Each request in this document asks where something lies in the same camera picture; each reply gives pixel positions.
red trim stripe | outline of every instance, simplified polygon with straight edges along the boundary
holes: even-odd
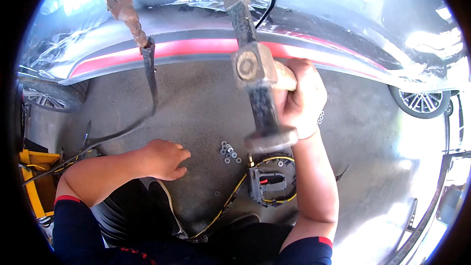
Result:
[[[329,245],[331,248],[333,247],[332,241],[326,237],[319,236],[319,242]]]
[[[297,47],[292,45],[280,44],[275,42],[262,42],[267,45],[273,56],[277,58],[303,58],[309,59],[313,63],[329,65],[337,68],[343,68],[360,75],[370,76],[372,78],[382,80],[379,76],[371,75],[362,71],[348,68],[342,65],[338,57],[333,57],[331,62],[321,62],[321,57],[326,58],[327,53],[318,52],[315,50]],[[229,54],[238,50],[237,40],[235,39],[188,39],[170,41],[156,44],[155,58],[162,58],[174,55],[192,55],[192,54]],[[139,53],[139,48],[131,48],[116,53],[109,53],[102,56],[94,57],[80,62],[70,73],[69,78],[76,77],[82,74],[90,73],[101,68],[110,66],[121,65],[128,62],[141,61],[142,56]],[[384,67],[372,61],[377,68],[385,69]]]
[[[71,195],[61,195],[56,198],[56,200],[54,201],[54,205],[56,205],[58,200],[63,200],[63,199],[73,200],[80,203],[80,200],[76,197],[73,197]]]

